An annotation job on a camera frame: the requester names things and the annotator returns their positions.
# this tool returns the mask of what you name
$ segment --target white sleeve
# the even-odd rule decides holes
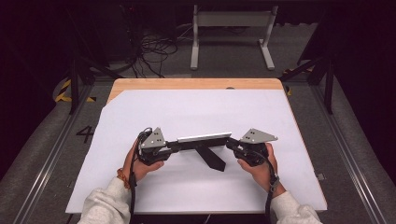
[[[288,191],[271,202],[277,216],[277,224],[321,223],[315,210],[309,205],[300,205]]]
[[[114,177],[107,189],[95,189],[85,200],[81,220],[85,223],[129,223],[131,191],[123,181]]]

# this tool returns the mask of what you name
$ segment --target aluminum rail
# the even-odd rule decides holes
[[[337,121],[335,120],[334,116],[329,115],[327,112],[326,106],[323,104],[323,93],[320,90],[319,86],[311,86],[311,91],[313,92],[318,104],[320,105],[322,113],[325,115],[328,124],[332,129],[332,133],[338,143],[339,146],[339,153],[346,165],[346,168],[350,174],[350,177],[356,187],[357,192],[361,196],[361,200],[367,210],[367,213],[372,220],[372,223],[378,224],[386,224],[388,223],[382,212],[381,209],[378,207],[378,204],[375,201],[373,193],[370,191],[370,188],[367,184],[366,177],[364,176],[363,172],[359,168],[358,164],[356,163],[353,154],[347,145],[347,141],[345,140],[342,132],[338,126]]]
[[[64,145],[67,139],[67,136],[70,133],[71,128],[73,127],[73,124],[75,123],[79,112],[81,111],[82,106],[85,103],[85,99],[89,97],[89,94],[92,90],[92,86],[84,86],[81,90],[81,95],[79,98],[79,104],[73,113],[73,115],[70,115],[66,122],[64,123],[64,126],[54,144],[52,147],[51,152],[49,153],[49,156],[46,159],[46,162],[44,163],[43,167],[41,168],[40,172],[37,175],[37,178],[35,179],[35,183],[33,184],[32,188],[30,189],[30,192],[28,196],[26,197],[20,211],[18,212],[17,216],[14,219],[14,224],[20,224],[20,223],[27,223],[29,220],[30,215],[32,215],[33,210],[35,209],[35,206],[37,205],[37,202],[46,187],[50,176],[52,174],[53,169],[55,168],[55,165],[59,159],[59,157],[62,154],[62,151],[64,150]]]

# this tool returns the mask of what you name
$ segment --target silver metal plate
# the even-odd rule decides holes
[[[276,136],[273,136],[269,133],[259,131],[257,129],[250,129],[241,138],[241,142],[250,143],[250,144],[259,144],[259,143],[270,142],[270,141],[275,141],[275,140],[277,140]]]
[[[161,128],[156,128],[152,134],[143,142],[142,148],[151,148],[151,147],[165,147],[166,142],[163,138],[163,132]]]
[[[187,143],[187,142],[202,141],[202,140],[209,140],[209,139],[225,138],[225,137],[230,137],[230,136],[231,136],[231,133],[211,133],[211,134],[196,135],[196,136],[189,136],[189,137],[179,137],[177,139],[177,141],[179,143]]]

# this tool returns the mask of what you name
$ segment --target black wire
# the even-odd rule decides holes
[[[139,76],[137,75],[137,71],[134,69],[134,64],[132,65],[132,70],[134,71],[134,76],[136,78],[139,78]]]
[[[144,72],[143,72],[143,66],[142,66],[142,63],[141,63],[140,60],[139,60],[139,65],[140,65],[140,76],[141,76],[141,77],[146,77],[145,74],[144,74]]]
[[[146,77],[143,73],[143,66],[141,63],[144,63],[146,67],[158,77],[165,77],[161,74],[163,68],[163,61],[165,61],[170,54],[174,54],[177,52],[177,44],[176,41],[173,41],[169,38],[161,38],[160,36],[153,35],[153,34],[146,34],[143,36],[141,43],[140,43],[140,53],[137,56],[137,61],[139,62],[142,72],[141,76]],[[147,55],[150,53],[155,53],[161,55],[161,59],[157,61],[147,59]],[[159,63],[160,68],[159,71],[154,71],[151,66],[151,63]]]
[[[271,223],[271,201],[273,197],[273,190],[272,187],[275,184],[275,180],[277,180],[276,173],[274,166],[272,163],[268,160],[268,158],[264,157],[262,154],[252,151],[254,154],[259,156],[260,158],[264,159],[266,163],[268,163],[268,166],[270,168],[270,188],[268,190],[268,195],[267,195],[267,201],[265,202],[265,216],[267,217],[267,222]]]
[[[136,190],[135,190],[136,179],[135,179],[135,175],[134,175],[134,162],[136,160],[138,160],[138,158],[136,157],[137,149],[139,148],[140,142],[142,141],[143,137],[145,137],[145,135],[147,134],[147,130],[152,133],[152,129],[151,128],[147,128],[143,132],[141,132],[136,138],[136,141],[134,143],[134,148],[133,148],[134,154],[133,154],[132,160],[131,160],[131,168],[129,170],[129,174],[130,175],[129,175],[129,181],[128,182],[129,182],[129,186],[131,187],[131,194],[132,194],[131,207],[129,209],[130,213],[131,213],[131,219],[129,220],[130,224],[133,223],[132,217],[134,215],[134,201],[135,201],[135,198],[136,198]]]

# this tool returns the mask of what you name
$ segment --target hand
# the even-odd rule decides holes
[[[134,155],[134,147],[137,144],[137,139],[134,141],[134,145],[131,150],[129,150],[128,155],[126,155],[124,165],[122,167],[122,173],[125,175],[126,179],[129,181],[129,173],[131,170],[132,156]],[[143,179],[148,172],[156,171],[160,169],[164,165],[163,161],[157,161],[150,166],[147,166],[145,163],[140,160],[134,161],[134,177],[136,178],[136,182]]]
[[[274,155],[274,149],[270,143],[265,143],[267,150],[268,150],[268,161],[271,162],[271,164],[274,167],[275,172],[277,173],[277,162],[276,158]],[[267,162],[258,165],[258,166],[253,166],[251,167],[247,162],[245,162],[242,159],[238,160],[238,163],[241,165],[242,169],[245,171],[251,173],[253,176],[253,179],[265,190],[269,191],[270,190],[270,168]],[[279,183],[278,186],[276,187],[276,191],[273,194],[273,197],[275,198],[277,195],[280,195],[284,193],[286,190],[283,188],[282,184]]]

